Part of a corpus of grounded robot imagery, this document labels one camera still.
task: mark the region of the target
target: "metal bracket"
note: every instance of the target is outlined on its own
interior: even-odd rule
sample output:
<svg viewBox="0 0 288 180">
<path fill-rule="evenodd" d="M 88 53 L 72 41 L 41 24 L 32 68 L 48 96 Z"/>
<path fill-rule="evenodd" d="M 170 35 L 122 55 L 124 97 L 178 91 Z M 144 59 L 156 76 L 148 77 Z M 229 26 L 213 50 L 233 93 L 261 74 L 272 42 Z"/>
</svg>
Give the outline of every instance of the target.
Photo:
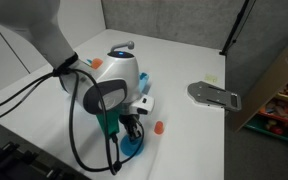
<svg viewBox="0 0 288 180">
<path fill-rule="evenodd" d="M 190 84 L 187 91 L 188 95 L 198 103 L 215 105 L 235 112 L 242 109 L 241 98 L 238 94 L 203 81 Z"/>
</svg>

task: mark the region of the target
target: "blue base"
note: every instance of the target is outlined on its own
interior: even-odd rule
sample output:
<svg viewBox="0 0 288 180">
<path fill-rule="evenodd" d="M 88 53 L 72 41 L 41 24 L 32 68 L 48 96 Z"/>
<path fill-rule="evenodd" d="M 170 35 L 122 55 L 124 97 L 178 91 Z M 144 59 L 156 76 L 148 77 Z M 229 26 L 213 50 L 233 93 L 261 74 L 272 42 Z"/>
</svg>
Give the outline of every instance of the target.
<svg viewBox="0 0 288 180">
<path fill-rule="evenodd" d="M 128 135 L 124 136 L 124 138 L 121 141 L 121 145 L 120 145 L 123 154 L 125 154 L 126 156 L 131 156 L 135 152 L 135 150 L 137 149 L 140 142 L 141 142 L 141 138 L 136 139 L 133 142 L 130 142 Z M 144 144 L 142 144 L 142 146 L 140 147 L 140 149 L 136 153 L 136 156 L 141 154 L 143 149 L 144 149 Z"/>
</svg>

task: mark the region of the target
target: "orange cap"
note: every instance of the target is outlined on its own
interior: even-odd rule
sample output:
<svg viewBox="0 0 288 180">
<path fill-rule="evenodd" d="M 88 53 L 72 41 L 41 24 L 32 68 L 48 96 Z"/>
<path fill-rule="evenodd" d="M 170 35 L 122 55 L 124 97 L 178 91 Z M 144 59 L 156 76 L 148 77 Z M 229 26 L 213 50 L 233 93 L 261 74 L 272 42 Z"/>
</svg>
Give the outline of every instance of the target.
<svg viewBox="0 0 288 180">
<path fill-rule="evenodd" d="M 103 63 L 103 61 L 101 59 L 95 58 L 92 61 L 91 68 L 97 69 L 98 67 L 100 67 L 102 65 L 102 63 Z"/>
<path fill-rule="evenodd" d="M 157 121 L 155 124 L 154 132 L 156 134 L 163 134 L 164 132 L 164 125 L 162 121 Z"/>
</svg>

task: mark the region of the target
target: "gray wall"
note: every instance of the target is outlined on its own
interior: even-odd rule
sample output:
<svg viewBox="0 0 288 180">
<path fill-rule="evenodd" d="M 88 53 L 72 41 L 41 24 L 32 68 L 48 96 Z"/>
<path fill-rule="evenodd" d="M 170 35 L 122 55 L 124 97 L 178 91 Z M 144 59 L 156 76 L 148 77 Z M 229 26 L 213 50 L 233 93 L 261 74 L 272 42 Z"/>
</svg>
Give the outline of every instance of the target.
<svg viewBox="0 0 288 180">
<path fill-rule="evenodd" d="M 106 27 L 221 49 L 242 0 L 102 0 Z M 227 59 L 226 88 L 245 95 L 288 45 L 288 0 L 258 0 Z"/>
</svg>

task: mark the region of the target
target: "white tabletop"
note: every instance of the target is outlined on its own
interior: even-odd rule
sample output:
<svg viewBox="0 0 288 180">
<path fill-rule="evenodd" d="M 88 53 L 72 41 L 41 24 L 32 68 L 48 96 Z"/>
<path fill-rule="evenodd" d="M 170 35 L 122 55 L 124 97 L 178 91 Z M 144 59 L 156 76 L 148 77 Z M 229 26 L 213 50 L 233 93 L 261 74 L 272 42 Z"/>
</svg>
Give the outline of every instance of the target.
<svg viewBox="0 0 288 180">
<path fill-rule="evenodd" d="M 81 60 L 105 59 L 112 45 L 128 40 L 135 42 L 130 52 L 137 58 L 140 72 L 150 76 L 148 94 L 156 104 L 151 115 L 140 119 L 146 133 L 143 152 L 126 163 L 117 176 L 85 172 L 76 163 L 68 137 L 70 96 L 57 78 L 43 83 L 20 107 L 0 119 L 0 124 L 92 179 L 224 179 L 224 110 L 195 104 L 186 90 L 190 83 L 201 80 L 224 88 L 224 57 L 214 49 L 114 30 L 103 31 L 75 50 Z M 1 90 L 0 102 L 51 70 L 46 65 Z M 0 113 L 14 103 L 0 108 Z M 157 120 L 165 124 L 162 135 L 153 131 Z M 107 166 L 96 117 L 79 105 L 74 129 L 82 160 L 94 168 Z M 120 129 L 119 140 L 125 135 L 124 128 Z M 113 144 L 111 147 L 115 159 Z"/>
</svg>

